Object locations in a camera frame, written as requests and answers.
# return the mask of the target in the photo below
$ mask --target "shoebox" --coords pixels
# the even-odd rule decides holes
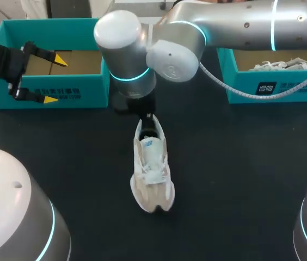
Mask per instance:
[[[253,95],[274,95],[284,92],[307,79],[307,70],[250,71],[263,61],[270,63],[301,58],[307,61],[307,51],[239,51],[217,49],[224,82]],[[307,86],[276,100],[254,100],[226,91],[229,103],[307,102]]]
[[[68,67],[31,55],[21,86],[58,101],[16,101],[8,95],[8,83],[0,80],[0,109],[106,107],[109,71],[93,37],[96,22],[95,18],[3,21],[0,45],[21,48],[32,41],[40,48],[56,51]]]

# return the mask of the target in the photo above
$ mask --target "shoe sole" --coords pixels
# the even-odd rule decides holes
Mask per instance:
[[[140,203],[140,201],[138,200],[138,197],[136,196],[135,188],[134,188],[134,175],[132,175],[130,183],[131,183],[132,194],[133,194],[135,200],[137,201],[138,205],[140,206],[140,208],[141,208],[143,211],[148,212],[148,213],[153,213],[153,212],[155,212],[155,211],[153,211],[153,212],[147,211],[147,210],[143,207],[143,205]],[[171,204],[170,204],[170,206],[169,206],[169,208],[168,208],[167,211],[169,211],[169,210],[171,209],[171,207],[173,206],[173,203],[174,203],[174,199],[175,199],[175,187],[174,187],[174,184],[173,184],[172,181],[170,182],[170,184],[171,184],[171,189],[172,189],[172,192],[173,192],[173,195],[172,195],[173,200],[171,201]]]

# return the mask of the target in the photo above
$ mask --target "box label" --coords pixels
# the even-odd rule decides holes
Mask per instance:
[[[298,84],[300,84],[300,83],[281,83],[278,92],[287,91],[287,90],[297,86]],[[303,87],[302,89],[298,90],[298,92],[307,92],[307,85],[305,87]]]
[[[269,95],[274,92],[277,82],[261,82],[257,86],[256,95]]]
[[[79,100],[81,94],[78,88],[73,89],[34,89],[36,94],[47,95],[59,100]]]

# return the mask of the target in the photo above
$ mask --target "shoe logo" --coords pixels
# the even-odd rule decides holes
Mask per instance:
[[[149,147],[149,146],[151,146],[151,145],[152,145],[152,140],[146,142],[144,146],[145,146],[145,147]]]

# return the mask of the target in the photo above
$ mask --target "teal box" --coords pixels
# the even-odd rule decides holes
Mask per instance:
[[[20,49],[33,41],[47,50],[97,51],[96,22],[95,18],[6,20],[0,25],[0,45]],[[110,79],[103,59],[101,63],[101,74],[23,76],[22,87],[59,99],[47,104],[14,100],[8,95],[8,83],[0,80],[0,109],[104,108]]]
[[[307,79],[307,70],[238,71],[232,49],[218,48],[217,52],[224,82],[248,94],[259,94],[258,89],[265,85],[274,87],[272,95],[279,94]],[[229,103],[307,102],[307,86],[283,98],[266,101],[245,98],[230,91],[226,93]]]

